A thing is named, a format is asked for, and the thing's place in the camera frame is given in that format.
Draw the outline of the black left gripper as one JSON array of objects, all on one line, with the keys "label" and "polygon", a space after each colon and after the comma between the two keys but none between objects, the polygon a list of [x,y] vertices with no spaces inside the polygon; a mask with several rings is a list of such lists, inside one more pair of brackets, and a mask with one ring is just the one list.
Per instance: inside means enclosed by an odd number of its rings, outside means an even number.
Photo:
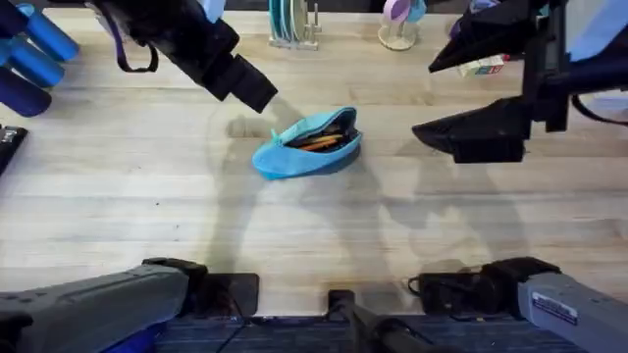
[{"label": "black left gripper", "polygon": [[[277,87],[232,50],[235,31],[222,21],[207,20],[201,5],[184,0],[103,0],[95,3],[114,37],[119,68],[132,74],[154,73],[164,54],[196,84],[223,101],[231,94],[262,113]],[[146,67],[128,62],[122,35],[150,53]]]}]

